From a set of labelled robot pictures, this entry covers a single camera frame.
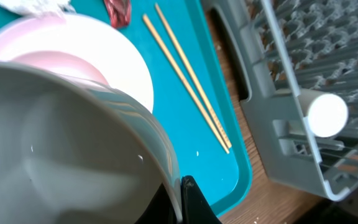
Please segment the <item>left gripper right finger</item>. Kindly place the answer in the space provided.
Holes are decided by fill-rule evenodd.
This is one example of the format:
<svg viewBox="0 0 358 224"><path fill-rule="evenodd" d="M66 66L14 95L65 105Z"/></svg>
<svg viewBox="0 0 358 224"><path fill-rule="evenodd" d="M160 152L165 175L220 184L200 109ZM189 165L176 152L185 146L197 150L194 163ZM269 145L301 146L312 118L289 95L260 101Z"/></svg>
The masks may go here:
<svg viewBox="0 0 358 224"><path fill-rule="evenodd" d="M195 179L184 176L181 179L181 201L183 223L185 224L221 224L214 214Z"/></svg>

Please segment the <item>grey bowl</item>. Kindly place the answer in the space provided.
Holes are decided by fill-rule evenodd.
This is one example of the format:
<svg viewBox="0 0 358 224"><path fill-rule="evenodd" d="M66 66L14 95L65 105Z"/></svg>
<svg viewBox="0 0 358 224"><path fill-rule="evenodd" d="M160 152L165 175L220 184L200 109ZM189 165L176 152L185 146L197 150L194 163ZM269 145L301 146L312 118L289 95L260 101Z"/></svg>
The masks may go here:
<svg viewBox="0 0 358 224"><path fill-rule="evenodd" d="M0 62L0 223L135 223L161 184L182 222L175 150L137 100Z"/></svg>

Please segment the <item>red snack wrapper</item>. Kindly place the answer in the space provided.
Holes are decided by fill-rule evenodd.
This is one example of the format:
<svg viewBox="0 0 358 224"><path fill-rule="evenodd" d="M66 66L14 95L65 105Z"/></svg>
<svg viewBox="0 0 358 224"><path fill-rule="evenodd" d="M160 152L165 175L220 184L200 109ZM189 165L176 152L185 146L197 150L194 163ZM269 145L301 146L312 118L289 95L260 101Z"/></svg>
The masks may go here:
<svg viewBox="0 0 358 224"><path fill-rule="evenodd" d="M116 29L127 27L131 22L130 0L104 0L111 26Z"/></svg>

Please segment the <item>white napkin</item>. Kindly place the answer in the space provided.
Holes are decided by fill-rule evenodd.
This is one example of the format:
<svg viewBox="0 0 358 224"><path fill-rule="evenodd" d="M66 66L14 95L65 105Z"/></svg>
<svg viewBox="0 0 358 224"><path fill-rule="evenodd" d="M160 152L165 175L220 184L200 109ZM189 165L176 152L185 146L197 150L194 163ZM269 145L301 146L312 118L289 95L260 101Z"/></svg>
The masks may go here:
<svg viewBox="0 0 358 224"><path fill-rule="evenodd" d="M76 12L70 0L0 0L0 7L21 16Z"/></svg>

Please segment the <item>white cup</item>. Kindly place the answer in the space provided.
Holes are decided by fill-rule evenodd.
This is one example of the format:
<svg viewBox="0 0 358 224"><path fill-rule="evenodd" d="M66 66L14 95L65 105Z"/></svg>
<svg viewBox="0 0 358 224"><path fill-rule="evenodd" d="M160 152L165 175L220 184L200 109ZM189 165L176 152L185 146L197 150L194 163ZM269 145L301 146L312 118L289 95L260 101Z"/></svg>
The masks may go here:
<svg viewBox="0 0 358 224"><path fill-rule="evenodd" d="M349 109L340 96L301 89L298 100L310 130L315 136L328 138L338 134L345 127Z"/></svg>

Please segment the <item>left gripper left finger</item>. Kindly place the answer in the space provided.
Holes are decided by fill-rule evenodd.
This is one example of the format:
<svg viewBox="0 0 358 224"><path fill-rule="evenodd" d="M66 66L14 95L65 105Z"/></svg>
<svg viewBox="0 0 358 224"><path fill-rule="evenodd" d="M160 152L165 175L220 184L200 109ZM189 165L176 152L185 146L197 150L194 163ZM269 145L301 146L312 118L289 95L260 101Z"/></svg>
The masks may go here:
<svg viewBox="0 0 358 224"><path fill-rule="evenodd" d="M174 209L163 184L135 224L177 224Z"/></svg>

